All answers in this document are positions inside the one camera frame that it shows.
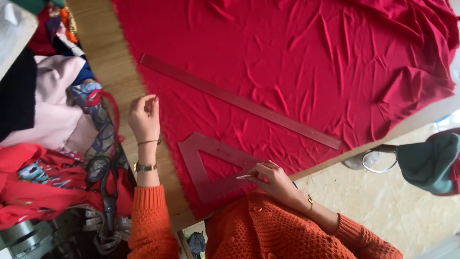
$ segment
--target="bracelet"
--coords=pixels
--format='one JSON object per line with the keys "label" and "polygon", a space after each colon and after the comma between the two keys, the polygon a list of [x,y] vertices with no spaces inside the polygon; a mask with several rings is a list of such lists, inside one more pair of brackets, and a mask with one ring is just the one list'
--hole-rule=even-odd
{"label": "bracelet", "polygon": [[311,208],[310,211],[307,213],[307,216],[310,215],[311,211],[313,211],[313,198],[310,194],[308,195],[308,202],[311,203]]}
{"label": "bracelet", "polygon": [[147,143],[155,142],[155,141],[158,142],[158,143],[157,143],[157,146],[161,144],[161,139],[159,139],[159,140],[149,140],[149,141],[139,142],[139,143],[138,143],[138,147],[139,147],[139,145],[143,145],[143,144],[147,144]]}

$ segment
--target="woman's left hand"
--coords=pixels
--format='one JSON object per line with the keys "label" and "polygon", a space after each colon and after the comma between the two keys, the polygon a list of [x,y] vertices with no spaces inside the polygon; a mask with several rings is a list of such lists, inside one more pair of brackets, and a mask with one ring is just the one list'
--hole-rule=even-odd
{"label": "woman's left hand", "polygon": [[155,94],[132,101],[128,124],[138,143],[158,140],[160,137],[159,99]]}

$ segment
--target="wooden table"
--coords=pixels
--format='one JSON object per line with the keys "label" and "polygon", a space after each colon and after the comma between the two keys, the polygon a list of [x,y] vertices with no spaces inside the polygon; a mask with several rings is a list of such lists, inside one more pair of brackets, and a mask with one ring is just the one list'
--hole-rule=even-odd
{"label": "wooden table", "polygon": [[[133,165],[138,160],[137,146],[134,135],[126,122],[126,117],[131,101],[143,96],[145,91],[127,49],[127,43],[124,40],[112,4],[109,0],[67,0],[67,4],[74,15],[78,28],[78,38],[92,71],[104,89],[110,92],[118,102],[121,114],[120,134],[125,137],[122,145],[129,163]],[[460,94],[434,103],[406,119],[380,141],[357,147],[327,162],[294,174],[290,178],[293,181],[303,178],[431,123],[435,119],[458,109],[460,109]],[[200,220],[194,219],[184,198],[166,145],[159,145],[157,163],[160,182],[165,187],[166,203],[173,231],[182,230],[199,222]]]}

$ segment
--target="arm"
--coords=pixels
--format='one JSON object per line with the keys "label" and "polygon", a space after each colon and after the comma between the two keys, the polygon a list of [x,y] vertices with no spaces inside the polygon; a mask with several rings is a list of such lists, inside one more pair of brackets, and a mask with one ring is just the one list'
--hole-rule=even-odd
{"label": "arm", "polygon": [[257,184],[275,200],[307,215],[325,233],[334,235],[359,259],[403,258],[400,251],[383,241],[360,224],[326,207],[308,201],[284,170],[271,161],[257,164],[249,171],[247,180]]}
{"label": "arm", "polygon": [[[128,123],[138,143],[158,140],[158,97],[147,95],[131,104]],[[139,145],[139,164],[154,166],[157,142]],[[140,171],[134,190],[128,258],[178,258],[178,243],[171,231],[165,191],[158,170]]]}

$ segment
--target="hand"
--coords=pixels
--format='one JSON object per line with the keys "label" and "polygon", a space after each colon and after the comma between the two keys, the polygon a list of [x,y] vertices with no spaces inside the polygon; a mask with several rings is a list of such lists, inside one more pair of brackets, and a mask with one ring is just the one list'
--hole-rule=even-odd
{"label": "hand", "polygon": [[137,142],[158,140],[160,137],[159,99],[155,94],[132,101],[128,113],[128,124]]}
{"label": "hand", "polygon": [[[311,204],[308,202],[308,197],[297,189],[284,170],[272,161],[257,164],[247,174],[252,175],[246,177],[248,181],[257,184],[278,202],[303,213],[310,211]],[[266,177],[267,182],[259,177]]]}

